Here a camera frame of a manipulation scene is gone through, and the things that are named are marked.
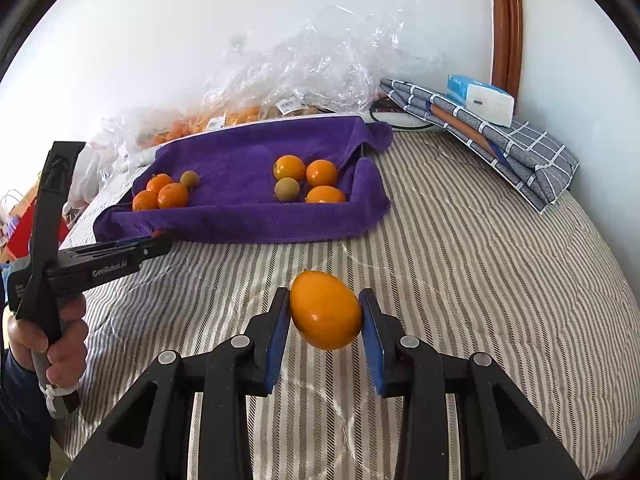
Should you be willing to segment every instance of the striped bedspread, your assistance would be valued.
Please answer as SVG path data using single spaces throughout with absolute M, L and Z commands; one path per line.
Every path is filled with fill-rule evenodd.
M 57 428 L 74 457 L 162 350 L 211 350 L 268 309 L 278 286 L 324 270 L 356 292 L 374 289 L 439 352 L 495 357 L 590 476 L 640 406 L 640 312 L 609 248 L 570 194 L 544 216 L 443 132 L 397 132 L 372 155 L 392 209 L 366 236 L 315 244 L 179 242 L 136 275 L 89 291 L 82 404 Z M 130 186 L 117 177 L 72 230 L 92 224 Z M 197 478 L 196 399 L 190 472 Z M 451 477 L 459 457 L 449 399 Z M 391 479 L 402 405 L 370 386 L 362 341 L 334 352 L 293 325 L 280 383 L 248 398 L 256 479 Z

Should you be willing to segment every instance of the clear plastic wrap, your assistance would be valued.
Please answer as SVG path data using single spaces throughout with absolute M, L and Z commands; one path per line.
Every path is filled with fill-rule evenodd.
M 132 108 L 104 120 L 102 130 L 78 156 L 66 209 L 91 203 L 112 174 L 151 163 L 148 148 L 167 142 L 178 129 L 180 136 L 187 134 L 185 124 L 188 120 L 178 110 L 158 108 Z
M 217 127 L 281 117 L 287 101 L 302 104 L 287 116 L 366 112 L 385 76 L 428 85 L 440 76 L 442 55 L 428 45 L 426 10 L 423 1 L 411 0 L 358 18 L 327 7 L 266 52 L 249 49 L 249 36 L 234 38 L 206 81 L 192 132 L 207 131 L 211 120 Z

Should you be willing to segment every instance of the red bag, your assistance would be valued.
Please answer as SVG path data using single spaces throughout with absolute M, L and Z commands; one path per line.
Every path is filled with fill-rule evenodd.
M 31 238 L 31 231 L 33 226 L 33 202 L 29 204 L 27 211 L 20 218 L 14 234 L 11 235 L 6 245 L 7 252 L 16 260 L 29 254 L 29 238 Z M 60 230 L 58 231 L 58 244 L 61 244 L 66 235 L 69 234 L 69 228 L 66 226 L 65 221 L 60 219 Z

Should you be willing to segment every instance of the gray checkered cloth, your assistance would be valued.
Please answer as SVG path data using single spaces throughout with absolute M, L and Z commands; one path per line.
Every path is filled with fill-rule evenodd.
M 534 130 L 528 122 L 514 120 L 509 127 L 491 124 L 433 90 L 404 81 L 383 79 L 380 88 L 405 112 L 452 133 L 483 158 L 540 213 L 569 186 L 578 168 L 578 160 L 564 144 L 547 132 Z M 468 124 L 494 143 L 502 150 L 508 166 L 473 139 L 434 116 L 431 104 Z

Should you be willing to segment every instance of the hand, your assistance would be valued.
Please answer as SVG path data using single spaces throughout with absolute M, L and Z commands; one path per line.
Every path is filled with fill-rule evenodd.
M 68 323 L 62 338 L 49 346 L 45 333 L 36 324 L 26 319 L 9 318 L 8 333 L 11 352 L 17 363 L 26 370 L 33 370 L 31 350 L 47 352 L 51 366 L 47 379 L 60 388 L 74 386 L 86 368 L 86 346 L 84 340 L 89 328 L 82 320 L 86 312 L 84 296 L 68 301 L 60 310 L 60 319 Z

